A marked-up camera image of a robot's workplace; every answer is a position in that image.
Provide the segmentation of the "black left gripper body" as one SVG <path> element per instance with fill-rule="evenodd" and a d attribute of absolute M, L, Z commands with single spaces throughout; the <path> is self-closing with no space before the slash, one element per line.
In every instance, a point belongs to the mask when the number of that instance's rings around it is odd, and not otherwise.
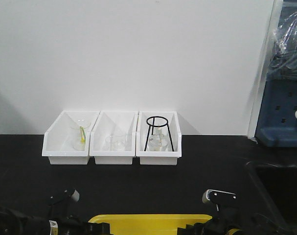
<path fill-rule="evenodd" d="M 0 235 L 109 235 L 109 223 L 91 223 L 68 214 L 78 195 L 50 198 L 48 217 L 36 217 L 0 206 Z"/>

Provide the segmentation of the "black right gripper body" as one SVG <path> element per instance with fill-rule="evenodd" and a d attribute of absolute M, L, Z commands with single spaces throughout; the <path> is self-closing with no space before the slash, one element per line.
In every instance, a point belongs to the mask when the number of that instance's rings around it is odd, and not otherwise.
<path fill-rule="evenodd" d="M 203 203 L 211 203 L 216 206 L 217 215 L 205 223 L 196 222 L 177 228 L 178 235 L 246 235 L 240 218 L 239 207 L 235 198 L 228 199 L 204 199 Z M 256 232 L 262 235 L 291 235 L 293 232 L 275 224 L 268 217 L 256 213 L 251 218 Z"/>

